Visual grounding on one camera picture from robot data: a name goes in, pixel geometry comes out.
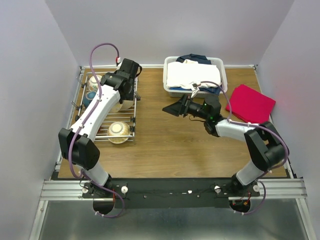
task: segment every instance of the white towel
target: white towel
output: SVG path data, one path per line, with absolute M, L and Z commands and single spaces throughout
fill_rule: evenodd
M 211 81 L 221 85 L 220 71 L 216 65 L 185 64 L 178 61 L 170 62 L 167 66 L 166 87 L 191 89 L 192 82 Z M 203 83 L 202 88 L 216 88 L 212 83 Z

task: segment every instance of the white bowl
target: white bowl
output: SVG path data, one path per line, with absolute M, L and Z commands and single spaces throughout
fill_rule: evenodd
M 121 110 L 127 110 L 134 105 L 135 101 L 123 100 Z
M 119 137 L 110 137 L 109 140 L 113 144 L 122 144 L 128 140 L 128 137 L 120 137 L 120 136 L 128 136 L 130 135 L 130 126 L 123 121 L 116 121 L 110 125 L 106 132 L 107 136 L 119 136 Z
M 97 75 L 96 77 L 98 78 L 99 82 L 101 82 L 102 76 Z M 95 76 L 92 76 L 89 79 L 89 89 L 90 89 L 90 91 L 98 91 L 98 83 L 97 83 Z
M 110 110 L 110 114 L 115 114 L 117 112 L 119 112 L 119 110 L 121 109 L 122 104 L 120 102 L 117 102 Z

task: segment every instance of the red cloth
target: red cloth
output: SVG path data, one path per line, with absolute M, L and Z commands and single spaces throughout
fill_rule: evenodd
M 232 113 L 239 119 L 246 123 L 262 124 L 269 120 L 276 101 L 242 84 L 234 89 L 230 103 Z

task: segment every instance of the gray wall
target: gray wall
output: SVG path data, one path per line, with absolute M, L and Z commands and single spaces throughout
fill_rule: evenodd
M 28 239 L 77 62 L 43 0 L 0 2 L 0 239 Z
M 272 117 L 303 175 L 320 238 L 320 1 L 296 0 L 258 66 L 261 88 L 276 100 Z
M 111 42 L 122 57 L 163 64 L 189 53 L 225 64 L 257 64 L 293 0 L 46 0 L 77 62 Z M 97 51 L 95 65 L 114 64 L 113 49 Z

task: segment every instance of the wooden tabletop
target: wooden tabletop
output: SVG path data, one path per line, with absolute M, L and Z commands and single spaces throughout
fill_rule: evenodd
M 89 72 L 85 70 L 84 78 Z M 227 95 L 245 84 L 260 91 L 252 68 L 227 68 Z M 250 160 L 245 142 L 209 135 L 202 122 L 175 117 L 162 111 L 179 98 L 170 97 L 163 88 L 163 69 L 146 68 L 138 81 L 141 101 L 137 103 L 135 143 L 98 142 L 104 169 L 114 178 L 195 178 L 231 177 Z M 226 100 L 219 96 L 225 110 Z M 269 177 L 285 177 L 283 167 Z M 59 178 L 72 178 L 68 163 L 62 160 Z

